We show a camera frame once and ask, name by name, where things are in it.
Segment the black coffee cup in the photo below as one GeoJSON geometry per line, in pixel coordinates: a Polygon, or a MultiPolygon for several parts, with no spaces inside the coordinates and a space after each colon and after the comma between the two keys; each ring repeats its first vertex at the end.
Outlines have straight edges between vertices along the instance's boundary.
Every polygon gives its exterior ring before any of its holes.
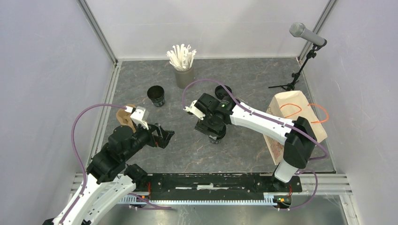
{"type": "Polygon", "coordinates": [[[222,139],[225,136],[225,132],[224,133],[218,133],[218,134],[211,134],[208,136],[210,143],[212,144],[219,144],[222,139]]]}

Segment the brown cardboard cup carrier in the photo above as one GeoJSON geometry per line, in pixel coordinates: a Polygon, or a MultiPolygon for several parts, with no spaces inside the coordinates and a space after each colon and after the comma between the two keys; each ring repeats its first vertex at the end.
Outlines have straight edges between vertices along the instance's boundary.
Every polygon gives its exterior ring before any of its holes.
{"type": "Polygon", "coordinates": [[[118,109],[116,113],[116,119],[119,121],[120,125],[128,126],[132,129],[133,133],[136,133],[136,124],[130,118],[131,113],[126,112],[123,109],[118,109]]]}

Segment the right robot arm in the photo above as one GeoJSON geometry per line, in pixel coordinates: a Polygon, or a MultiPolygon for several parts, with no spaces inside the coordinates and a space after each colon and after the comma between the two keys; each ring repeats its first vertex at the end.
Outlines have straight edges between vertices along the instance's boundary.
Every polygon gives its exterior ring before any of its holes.
{"type": "Polygon", "coordinates": [[[234,101],[230,96],[219,101],[204,93],[184,110],[198,118],[195,129],[208,136],[211,143],[219,143],[226,135],[227,125],[235,125],[259,132],[281,144],[283,158],[271,178],[271,186],[276,191],[284,191],[295,173],[306,167],[317,142],[307,119],[276,117],[234,101]]]}

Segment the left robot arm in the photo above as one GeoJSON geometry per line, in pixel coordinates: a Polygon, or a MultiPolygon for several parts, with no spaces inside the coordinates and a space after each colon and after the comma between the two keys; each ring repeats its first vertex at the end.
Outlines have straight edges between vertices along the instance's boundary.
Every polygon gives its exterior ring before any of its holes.
{"type": "Polygon", "coordinates": [[[158,123],[148,128],[138,126],[136,132],[129,126],[116,127],[92,158],[72,200],[58,216],[45,220],[44,224],[97,224],[123,197],[134,190],[144,190],[148,184],[147,172],[137,164],[126,162],[146,145],[166,148],[174,134],[158,123]]]}

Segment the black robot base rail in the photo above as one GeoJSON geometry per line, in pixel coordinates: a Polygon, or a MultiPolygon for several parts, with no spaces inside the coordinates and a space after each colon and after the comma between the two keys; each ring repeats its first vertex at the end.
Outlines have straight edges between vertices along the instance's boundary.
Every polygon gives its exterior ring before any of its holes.
{"type": "Polygon", "coordinates": [[[270,204],[301,193],[298,176],[283,183],[270,173],[152,173],[134,193],[155,204],[270,204]]]}

